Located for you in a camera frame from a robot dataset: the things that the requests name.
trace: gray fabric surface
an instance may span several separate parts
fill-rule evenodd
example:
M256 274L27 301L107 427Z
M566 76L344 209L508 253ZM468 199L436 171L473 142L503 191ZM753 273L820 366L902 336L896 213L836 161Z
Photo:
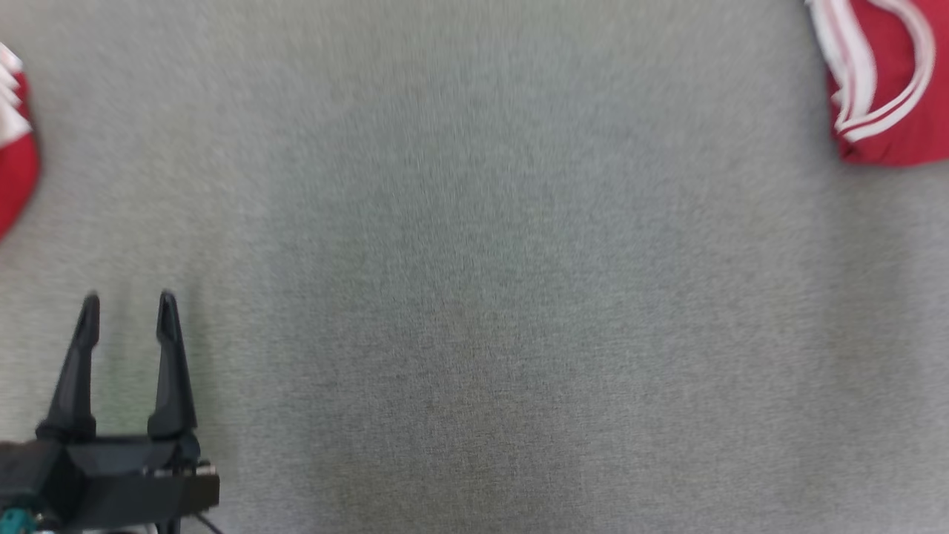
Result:
M800 2L0 10L0 435L91 288L144 429L169 287L230 533L949 524L949 167L837 162Z

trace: red fabric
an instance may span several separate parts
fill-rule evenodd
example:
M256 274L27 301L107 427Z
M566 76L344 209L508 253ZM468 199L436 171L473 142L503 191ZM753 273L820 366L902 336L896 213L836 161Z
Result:
M19 84L12 87L13 94L20 101L16 103L15 109L29 120L27 78L23 72L11 74ZM32 130L0 146L0 238L16 222L17 216L29 200L38 176L39 158Z
M877 118L868 118L856 124L832 129L841 158L848 162L874 163L893 166L909 166L934 162L949 158L949 1L947 0L848 0L853 14L859 23L866 42L872 50L872 60L876 67L876 85L873 92L873 104L869 114L881 110L886 105L906 105L908 113L883 131L871 135L859 132L861 126L879 123L893 114L891 110ZM837 12L841 8L839 0L835 4ZM923 16L923 25L907 23L906 17L915 13ZM829 16L832 25L845 24L834 14ZM833 28L833 34L840 45L841 31ZM931 36L935 41L920 36ZM843 55L848 56L847 45L841 45ZM921 67L923 54L928 53L930 68ZM921 89L921 96L915 104L907 102L905 91L913 86L914 75L929 75ZM828 76L831 116L837 118L841 112L841 88L833 75Z

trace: red and white fabric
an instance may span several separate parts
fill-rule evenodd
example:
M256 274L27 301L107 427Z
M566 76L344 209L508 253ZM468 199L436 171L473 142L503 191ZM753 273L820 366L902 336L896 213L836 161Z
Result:
M0 45L0 238L23 210L39 174L28 93L23 63Z
M949 158L949 1L809 0L844 160Z

